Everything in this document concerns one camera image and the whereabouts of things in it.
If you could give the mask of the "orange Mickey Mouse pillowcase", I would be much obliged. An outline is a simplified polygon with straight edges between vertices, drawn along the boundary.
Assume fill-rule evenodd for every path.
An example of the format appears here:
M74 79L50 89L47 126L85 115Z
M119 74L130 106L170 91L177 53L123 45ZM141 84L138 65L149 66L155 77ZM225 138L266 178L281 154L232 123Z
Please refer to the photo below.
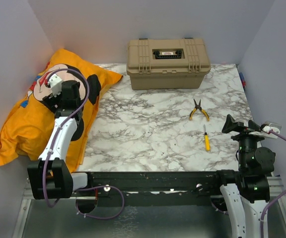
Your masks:
M54 114L42 104L42 99L51 94L46 86L49 75L57 70L63 80L80 83L79 93L87 100L82 113L84 129L80 139L69 145L66 165L71 173L82 164L88 133L99 109L99 100L104 93L122 79L122 75L94 65L73 52L57 50L28 89L24 99L11 109L0 131L0 166L12 162L20 155L37 160L45 149L54 128Z

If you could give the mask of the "tan plastic toolbox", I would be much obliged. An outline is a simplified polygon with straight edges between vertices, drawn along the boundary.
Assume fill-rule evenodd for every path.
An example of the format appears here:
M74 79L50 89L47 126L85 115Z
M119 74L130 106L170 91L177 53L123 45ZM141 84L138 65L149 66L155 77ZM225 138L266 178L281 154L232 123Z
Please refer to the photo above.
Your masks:
M133 90L197 89L211 63L201 38L136 39L128 43Z

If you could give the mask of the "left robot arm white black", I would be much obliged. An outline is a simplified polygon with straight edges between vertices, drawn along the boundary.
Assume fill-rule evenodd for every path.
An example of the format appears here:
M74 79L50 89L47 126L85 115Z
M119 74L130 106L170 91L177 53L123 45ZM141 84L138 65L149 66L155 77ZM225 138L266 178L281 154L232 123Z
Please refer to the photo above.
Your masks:
M87 173L71 174L66 165L69 145L81 138L84 129L79 87L77 81L64 81L58 96L51 94L44 98L58 102L51 137L38 160L27 168L35 199L70 198L76 190L84 196L93 192L94 184Z

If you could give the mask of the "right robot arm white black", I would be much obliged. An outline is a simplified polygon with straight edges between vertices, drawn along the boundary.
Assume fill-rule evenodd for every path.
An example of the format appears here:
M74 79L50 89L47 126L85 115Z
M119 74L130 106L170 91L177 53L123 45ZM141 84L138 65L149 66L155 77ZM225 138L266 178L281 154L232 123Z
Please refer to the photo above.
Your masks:
M279 133L281 128L274 122L258 125L249 120L245 125L231 115L226 117L222 133L237 132L231 139L238 142L238 171L220 171L212 188L224 198L234 238L269 236L264 208L271 199L267 175L274 171L276 155L267 147L259 147L258 142L276 139L270 132Z

